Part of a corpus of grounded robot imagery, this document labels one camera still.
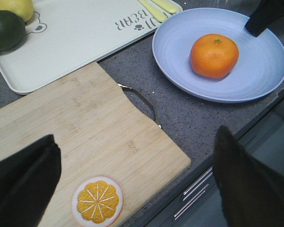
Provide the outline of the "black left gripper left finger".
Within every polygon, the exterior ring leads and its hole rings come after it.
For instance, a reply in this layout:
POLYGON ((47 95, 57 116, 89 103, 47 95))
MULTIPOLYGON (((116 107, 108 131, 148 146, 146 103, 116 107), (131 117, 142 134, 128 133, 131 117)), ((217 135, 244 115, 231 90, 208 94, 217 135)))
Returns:
POLYGON ((0 227, 36 227, 60 180, 52 134, 0 161, 0 227))

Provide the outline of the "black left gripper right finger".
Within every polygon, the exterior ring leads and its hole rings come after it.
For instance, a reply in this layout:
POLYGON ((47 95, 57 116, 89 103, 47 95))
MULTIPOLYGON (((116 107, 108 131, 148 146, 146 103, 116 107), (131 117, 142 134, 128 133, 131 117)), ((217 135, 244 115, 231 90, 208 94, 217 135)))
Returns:
POLYGON ((230 227, 284 227, 284 176, 241 146, 226 126, 214 139, 213 174, 230 227))

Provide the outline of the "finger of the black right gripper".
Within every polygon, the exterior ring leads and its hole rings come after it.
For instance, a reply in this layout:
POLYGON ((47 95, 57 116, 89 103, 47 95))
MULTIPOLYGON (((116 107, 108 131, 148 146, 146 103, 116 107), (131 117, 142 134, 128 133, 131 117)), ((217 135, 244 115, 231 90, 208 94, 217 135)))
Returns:
POLYGON ((271 23, 284 17, 284 0, 261 0, 250 15, 245 29, 258 37, 271 23))

